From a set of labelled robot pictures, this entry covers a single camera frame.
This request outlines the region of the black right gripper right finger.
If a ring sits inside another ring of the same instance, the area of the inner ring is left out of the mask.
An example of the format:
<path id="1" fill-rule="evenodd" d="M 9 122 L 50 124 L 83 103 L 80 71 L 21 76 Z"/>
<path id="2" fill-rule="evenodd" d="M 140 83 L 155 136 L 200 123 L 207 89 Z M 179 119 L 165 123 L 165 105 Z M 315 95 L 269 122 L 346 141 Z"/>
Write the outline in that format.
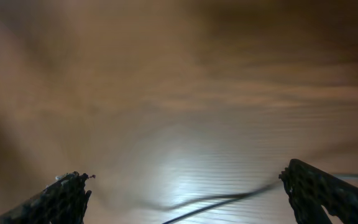
<path id="1" fill-rule="evenodd" d="M 329 215 L 358 224 L 358 187 L 299 159 L 292 159 L 278 178 L 298 224 L 331 224 Z"/>

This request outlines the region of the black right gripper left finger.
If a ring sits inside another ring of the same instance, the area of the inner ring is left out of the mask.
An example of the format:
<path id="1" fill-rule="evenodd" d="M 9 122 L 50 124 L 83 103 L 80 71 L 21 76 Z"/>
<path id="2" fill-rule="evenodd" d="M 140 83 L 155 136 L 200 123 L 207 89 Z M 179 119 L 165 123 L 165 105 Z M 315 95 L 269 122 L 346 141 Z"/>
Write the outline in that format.
<path id="1" fill-rule="evenodd" d="M 85 189 L 91 177 L 77 171 L 30 199 L 0 215 L 0 224 L 83 224 L 91 191 Z"/>

